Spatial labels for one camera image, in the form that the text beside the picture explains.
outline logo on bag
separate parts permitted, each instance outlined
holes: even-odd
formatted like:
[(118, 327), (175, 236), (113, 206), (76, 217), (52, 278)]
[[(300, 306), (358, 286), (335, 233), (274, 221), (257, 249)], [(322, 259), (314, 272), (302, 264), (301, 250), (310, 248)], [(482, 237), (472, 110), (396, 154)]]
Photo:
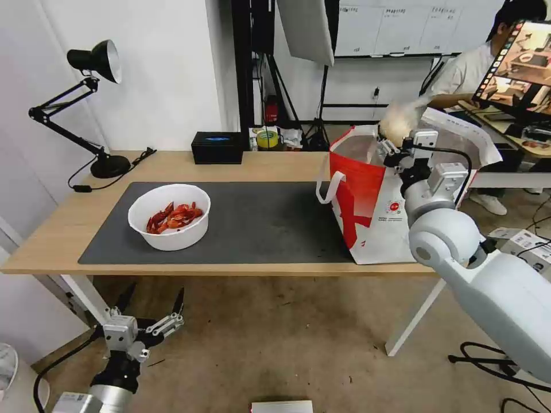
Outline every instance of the logo on bag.
[(391, 201), (385, 208), (385, 212), (387, 214), (392, 215), (400, 215), (402, 213), (401, 211), (402, 204), (398, 201)]

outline white shirt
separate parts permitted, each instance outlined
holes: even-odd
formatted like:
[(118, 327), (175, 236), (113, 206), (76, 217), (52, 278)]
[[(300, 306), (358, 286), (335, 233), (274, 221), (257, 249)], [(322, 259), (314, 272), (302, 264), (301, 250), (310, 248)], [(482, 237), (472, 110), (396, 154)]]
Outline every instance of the white shirt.
[(490, 43), (465, 52), (447, 63), (441, 75), (430, 87), (430, 94), (454, 95), (474, 94), (494, 62)]

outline black box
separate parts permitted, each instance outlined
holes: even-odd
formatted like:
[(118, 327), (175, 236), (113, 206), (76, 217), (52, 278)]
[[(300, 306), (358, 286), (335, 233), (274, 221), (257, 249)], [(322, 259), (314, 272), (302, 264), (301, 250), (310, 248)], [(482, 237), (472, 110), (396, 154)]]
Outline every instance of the black box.
[(242, 140), (240, 132), (197, 132), (191, 143), (195, 164), (241, 163)]

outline white sneaker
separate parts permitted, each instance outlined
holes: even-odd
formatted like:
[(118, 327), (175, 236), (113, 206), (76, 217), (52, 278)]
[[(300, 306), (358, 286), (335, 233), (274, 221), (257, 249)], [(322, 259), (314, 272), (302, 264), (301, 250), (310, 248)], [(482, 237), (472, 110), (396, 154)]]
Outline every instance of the white sneaker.
[(507, 215), (507, 208), (496, 197), (473, 192), (470, 199), (494, 215)]
[(524, 190), (532, 195), (542, 195), (544, 192), (543, 188), (524, 188)]

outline lamp shade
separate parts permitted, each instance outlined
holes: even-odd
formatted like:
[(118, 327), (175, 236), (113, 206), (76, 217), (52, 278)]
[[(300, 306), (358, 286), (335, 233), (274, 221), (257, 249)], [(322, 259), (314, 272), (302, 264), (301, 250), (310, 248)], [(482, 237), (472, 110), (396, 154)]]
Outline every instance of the lamp shade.
[(114, 83), (120, 83), (122, 80), (119, 54), (111, 40), (98, 43), (91, 51), (71, 49), (67, 52), (67, 60), (71, 66), (80, 71), (97, 72)]

